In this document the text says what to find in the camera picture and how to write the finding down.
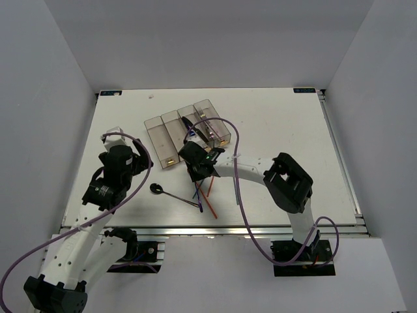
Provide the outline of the black knife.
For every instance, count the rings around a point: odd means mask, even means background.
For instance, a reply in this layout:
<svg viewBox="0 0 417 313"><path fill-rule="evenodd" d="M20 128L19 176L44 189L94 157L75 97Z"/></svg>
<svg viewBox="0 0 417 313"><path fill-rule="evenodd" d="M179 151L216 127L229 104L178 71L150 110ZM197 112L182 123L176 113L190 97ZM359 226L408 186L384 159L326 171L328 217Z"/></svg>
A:
<svg viewBox="0 0 417 313"><path fill-rule="evenodd" d="M195 135L195 137L200 137L201 138L201 140L203 141L203 143L202 143L202 146L203 146L203 148L204 149L208 149L209 148L209 146L208 146L208 143L209 143L209 140L208 140L208 138L203 134L203 132L201 131L201 130L199 130L197 127L195 127L195 128L192 128L192 126L193 126L193 123L187 118L187 117L185 117L185 116L182 116L181 117L181 120L182 120L182 122L184 123L184 126L186 127L186 129L187 129L187 131L188 131L188 137L187 138L190 138L191 136L190 136L190 131L191 130L193 130L195 133L196 133L196 135Z"/></svg>

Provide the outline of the black spoon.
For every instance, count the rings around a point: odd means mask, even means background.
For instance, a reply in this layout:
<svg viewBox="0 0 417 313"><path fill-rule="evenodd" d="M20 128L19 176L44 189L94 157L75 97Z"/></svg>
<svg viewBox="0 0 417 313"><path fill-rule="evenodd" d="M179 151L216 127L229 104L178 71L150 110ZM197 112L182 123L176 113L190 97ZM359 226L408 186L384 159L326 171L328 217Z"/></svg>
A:
<svg viewBox="0 0 417 313"><path fill-rule="evenodd" d="M182 202L184 202L184 203L187 203L187 204L189 204L189 205L191 205L191 206L193 206L193 207L199 207L199 205L198 205L197 203L195 203L195 202L192 202L192 201L190 201L190 200L186 200L186 199L184 199L184 198L181 198L181 197L178 197L178 196L176 196L176 195L173 195L173 194L171 194L171 193L166 192L166 191L162 188L162 186L161 186L161 185L159 185L159 184L157 184L157 183L152 183L152 184L149 186L149 189L150 189L150 191L151 191L153 194L157 194L157 195L160 195L160 194L165 194L166 196L170 196L170 197L172 197L172 198L174 198L174 199L176 199L176 200L179 200L179 201L182 201Z"/></svg>

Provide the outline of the gold spoon purple handle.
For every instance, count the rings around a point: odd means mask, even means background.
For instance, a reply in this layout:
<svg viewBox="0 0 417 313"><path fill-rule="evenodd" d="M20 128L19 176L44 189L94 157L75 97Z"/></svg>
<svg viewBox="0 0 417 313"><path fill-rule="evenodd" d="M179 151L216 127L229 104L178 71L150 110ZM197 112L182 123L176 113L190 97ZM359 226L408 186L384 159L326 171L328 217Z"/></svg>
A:
<svg viewBox="0 0 417 313"><path fill-rule="evenodd" d="M195 195L197 196L197 204L199 206L199 211L200 213L203 213L203 206L202 206L201 198L199 195L199 185L198 185L198 182L195 182L194 184L195 184Z"/></svg>

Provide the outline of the fork with dark handle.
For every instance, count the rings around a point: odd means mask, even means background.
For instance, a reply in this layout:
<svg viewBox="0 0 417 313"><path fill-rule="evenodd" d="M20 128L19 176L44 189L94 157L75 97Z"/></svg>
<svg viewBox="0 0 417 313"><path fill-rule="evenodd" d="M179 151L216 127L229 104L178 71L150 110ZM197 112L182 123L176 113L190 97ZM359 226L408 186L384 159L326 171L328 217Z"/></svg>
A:
<svg viewBox="0 0 417 313"><path fill-rule="evenodd" d="M207 136L209 136L209 131L211 130L211 128L209 127L209 123L205 122L205 120L207 119L206 115L204 114L203 110L201 108L197 108L197 114L200 118L200 120L203 121L203 128L205 129L205 132L207 133Z"/></svg>

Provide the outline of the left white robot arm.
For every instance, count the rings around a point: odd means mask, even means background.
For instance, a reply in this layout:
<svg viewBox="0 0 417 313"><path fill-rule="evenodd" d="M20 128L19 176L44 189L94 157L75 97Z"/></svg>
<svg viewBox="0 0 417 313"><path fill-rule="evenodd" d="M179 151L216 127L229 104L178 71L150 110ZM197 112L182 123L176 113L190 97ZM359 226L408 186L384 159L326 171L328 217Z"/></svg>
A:
<svg viewBox="0 0 417 313"><path fill-rule="evenodd" d="M76 223L62 237L53 259L37 277L30 276L23 289L33 307L40 312L82 312L87 292L97 280L119 261L133 261L139 251L137 233L116 227L105 231L105 241L93 250L104 226L128 193L133 177L150 172L153 166L148 151L137 138L130 147L117 132L115 138L102 138L105 151L81 199Z"/></svg>

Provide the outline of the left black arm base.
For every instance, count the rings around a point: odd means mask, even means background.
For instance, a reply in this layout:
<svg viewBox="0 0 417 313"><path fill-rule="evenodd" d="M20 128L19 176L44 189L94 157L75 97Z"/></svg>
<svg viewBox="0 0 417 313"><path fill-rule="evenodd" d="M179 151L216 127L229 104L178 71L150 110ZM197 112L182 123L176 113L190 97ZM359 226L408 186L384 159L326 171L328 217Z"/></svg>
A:
<svg viewBox="0 0 417 313"><path fill-rule="evenodd" d="M156 274L162 267L165 253L165 241L162 239L140 239L137 232L130 228L113 228L103 234L106 239L118 238L124 244L126 252L109 269L109 273Z"/></svg>

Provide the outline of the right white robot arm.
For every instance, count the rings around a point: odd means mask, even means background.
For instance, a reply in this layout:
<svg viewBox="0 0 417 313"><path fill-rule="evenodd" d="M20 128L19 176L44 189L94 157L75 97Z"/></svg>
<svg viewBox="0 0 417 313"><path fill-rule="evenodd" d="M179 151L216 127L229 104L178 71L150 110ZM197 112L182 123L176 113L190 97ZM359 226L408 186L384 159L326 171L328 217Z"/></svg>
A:
<svg viewBox="0 0 417 313"><path fill-rule="evenodd" d="M188 141L179 151L193 181L206 177L233 177L258 183L267 188L274 203L289 217L293 230L295 254L309 260L318 251L320 234L311 210L313 179L287 153L276 158L232 155L215 147L205 151Z"/></svg>

